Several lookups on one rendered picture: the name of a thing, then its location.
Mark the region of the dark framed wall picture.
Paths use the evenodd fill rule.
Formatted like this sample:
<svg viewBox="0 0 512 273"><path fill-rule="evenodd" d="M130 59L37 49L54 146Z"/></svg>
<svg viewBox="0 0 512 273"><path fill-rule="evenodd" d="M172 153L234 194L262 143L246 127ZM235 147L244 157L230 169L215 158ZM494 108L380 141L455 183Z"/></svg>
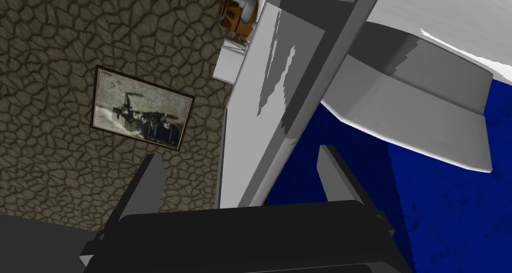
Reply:
<svg viewBox="0 0 512 273"><path fill-rule="evenodd" d="M97 65L90 127L179 151L195 97Z"/></svg>

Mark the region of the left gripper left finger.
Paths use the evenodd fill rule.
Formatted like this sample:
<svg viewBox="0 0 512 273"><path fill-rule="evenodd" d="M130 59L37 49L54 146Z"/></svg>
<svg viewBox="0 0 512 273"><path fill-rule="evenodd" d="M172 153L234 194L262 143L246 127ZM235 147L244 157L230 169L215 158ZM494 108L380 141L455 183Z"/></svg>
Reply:
<svg viewBox="0 0 512 273"><path fill-rule="evenodd" d="M128 215L158 213L166 179L161 154L148 154L113 209L104 230L113 228Z"/></svg>

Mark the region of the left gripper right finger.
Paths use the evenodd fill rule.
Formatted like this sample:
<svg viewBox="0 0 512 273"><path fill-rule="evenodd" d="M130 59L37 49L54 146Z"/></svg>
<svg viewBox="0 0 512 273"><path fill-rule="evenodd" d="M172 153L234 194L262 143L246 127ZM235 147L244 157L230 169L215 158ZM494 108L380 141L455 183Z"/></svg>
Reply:
<svg viewBox="0 0 512 273"><path fill-rule="evenodd" d="M366 206L375 205L333 145L319 147L316 169L328 202L354 200Z"/></svg>

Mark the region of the grey shelf unit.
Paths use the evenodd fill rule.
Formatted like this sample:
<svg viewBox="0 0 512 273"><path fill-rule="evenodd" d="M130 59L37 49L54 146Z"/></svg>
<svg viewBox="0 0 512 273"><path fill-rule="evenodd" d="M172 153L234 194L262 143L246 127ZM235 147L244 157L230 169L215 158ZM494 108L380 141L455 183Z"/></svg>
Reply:
<svg viewBox="0 0 512 273"><path fill-rule="evenodd" d="M226 41L215 78L224 112L215 206L264 203L318 105L385 142L492 171L484 110L492 73L368 17L378 0L223 0L219 20L249 27Z"/></svg>

